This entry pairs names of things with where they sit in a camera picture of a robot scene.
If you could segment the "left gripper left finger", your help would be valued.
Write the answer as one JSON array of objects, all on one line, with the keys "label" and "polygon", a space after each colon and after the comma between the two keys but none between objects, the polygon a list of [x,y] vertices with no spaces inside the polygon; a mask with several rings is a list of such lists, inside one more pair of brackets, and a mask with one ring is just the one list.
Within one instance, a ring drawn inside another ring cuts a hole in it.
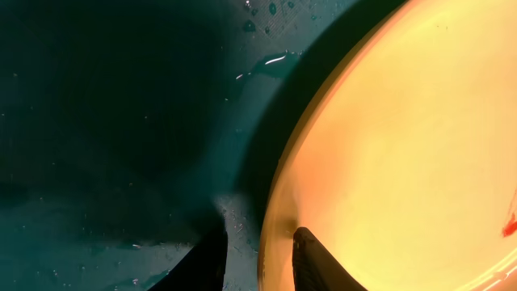
[{"label": "left gripper left finger", "polygon": [[221,291],[227,254],[228,233],[221,222],[149,291]]}]

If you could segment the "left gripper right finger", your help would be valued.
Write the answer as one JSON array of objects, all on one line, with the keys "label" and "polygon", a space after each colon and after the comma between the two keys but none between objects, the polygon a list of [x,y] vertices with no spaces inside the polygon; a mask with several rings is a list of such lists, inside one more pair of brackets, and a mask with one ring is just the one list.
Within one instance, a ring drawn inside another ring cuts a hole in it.
[{"label": "left gripper right finger", "polygon": [[292,269],[296,291],[366,291],[306,227],[293,235]]}]

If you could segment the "yellow-green plate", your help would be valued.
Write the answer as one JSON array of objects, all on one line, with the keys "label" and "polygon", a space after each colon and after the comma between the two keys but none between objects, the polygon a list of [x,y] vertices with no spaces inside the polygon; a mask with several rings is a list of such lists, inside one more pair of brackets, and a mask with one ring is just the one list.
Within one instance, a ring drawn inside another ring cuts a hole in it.
[{"label": "yellow-green plate", "polygon": [[258,288],[295,290],[306,227],[366,290],[516,287],[516,1],[404,1],[299,119]]}]

